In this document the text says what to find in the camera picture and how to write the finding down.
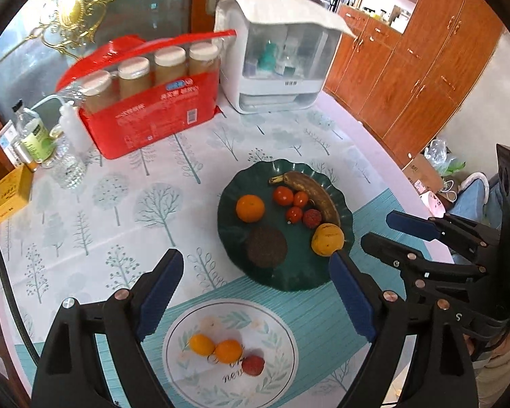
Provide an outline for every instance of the round cake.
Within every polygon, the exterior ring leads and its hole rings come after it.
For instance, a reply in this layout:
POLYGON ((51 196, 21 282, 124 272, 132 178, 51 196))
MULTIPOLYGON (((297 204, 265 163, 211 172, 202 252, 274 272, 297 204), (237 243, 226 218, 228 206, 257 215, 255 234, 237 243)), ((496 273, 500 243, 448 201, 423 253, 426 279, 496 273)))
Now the round cake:
POLYGON ((287 240, 276 227, 259 226, 246 241, 248 259, 261 268, 274 268, 286 260, 287 240))

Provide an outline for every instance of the white plate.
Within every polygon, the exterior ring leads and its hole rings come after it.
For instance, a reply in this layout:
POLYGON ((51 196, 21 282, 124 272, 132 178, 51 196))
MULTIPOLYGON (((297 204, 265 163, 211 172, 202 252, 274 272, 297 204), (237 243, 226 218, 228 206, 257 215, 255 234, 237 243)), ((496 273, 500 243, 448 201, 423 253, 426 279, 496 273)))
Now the white plate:
POLYGON ((218 299, 189 308, 177 318, 163 344, 166 377, 189 403, 202 408, 263 408, 282 397, 295 379, 299 351, 291 330, 275 313, 253 302, 218 299), (236 339, 243 357, 265 360, 254 377, 242 373, 241 363, 213 363, 188 345, 196 333, 215 344, 236 339))

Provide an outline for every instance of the yellow box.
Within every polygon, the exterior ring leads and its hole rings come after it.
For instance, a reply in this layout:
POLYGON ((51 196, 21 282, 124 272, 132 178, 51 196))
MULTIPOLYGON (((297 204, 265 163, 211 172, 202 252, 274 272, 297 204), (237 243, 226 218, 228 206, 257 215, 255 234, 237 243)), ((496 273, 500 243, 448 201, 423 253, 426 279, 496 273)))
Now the yellow box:
POLYGON ((28 204, 32 177, 23 164, 0 180, 0 223, 28 204))

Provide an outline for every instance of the dark green plate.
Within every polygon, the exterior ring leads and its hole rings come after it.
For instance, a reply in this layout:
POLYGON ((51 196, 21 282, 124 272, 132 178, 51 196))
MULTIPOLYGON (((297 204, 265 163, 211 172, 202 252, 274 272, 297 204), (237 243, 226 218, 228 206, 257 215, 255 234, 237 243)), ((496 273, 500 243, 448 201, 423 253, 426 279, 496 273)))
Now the dark green plate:
POLYGON ((287 224, 287 207, 281 207, 272 200, 276 186, 268 180, 273 176, 296 170, 319 182, 330 194, 340 215, 341 229, 346 237, 344 250, 349 253, 354 244, 353 216, 347 208, 344 195, 335 188, 324 174, 315 172, 306 164, 294 164, 286 159, 259 162, 238 172, 224 189, 218 207, 218 232, 221 242, 232 262, 254 281, 283 291, 309 290, 330 280, 328 258, 316 255, 311 250, 310 230, 298 222, 287 224), (236 215, 236 202, 245 194, 256 194, 265 204, 263 218, 255 223, 242 222, 236 215), (253 227, 261 224, 277 227, 287 239, 287 257, 276 268, 260 268, 248 260, 245 241, 253 227))

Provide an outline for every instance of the wall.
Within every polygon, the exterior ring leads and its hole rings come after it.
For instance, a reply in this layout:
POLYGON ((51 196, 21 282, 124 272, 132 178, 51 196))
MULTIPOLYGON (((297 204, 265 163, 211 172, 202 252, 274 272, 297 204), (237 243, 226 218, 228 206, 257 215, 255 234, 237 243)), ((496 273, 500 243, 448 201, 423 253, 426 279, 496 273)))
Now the wall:
POLYGON ((468 173, 497 170, 495 144, 510 146, 510 34, 505 32, 460 110, 439 134, 468 173))
POLYGON ((377 14, 383 9, 388 14, 391 13, 394 6, 399 6, 402 9, 412 13, 415 8, 415 3, 409 0, 362 0, 360 7, 368 7, 374 9, 377 14))

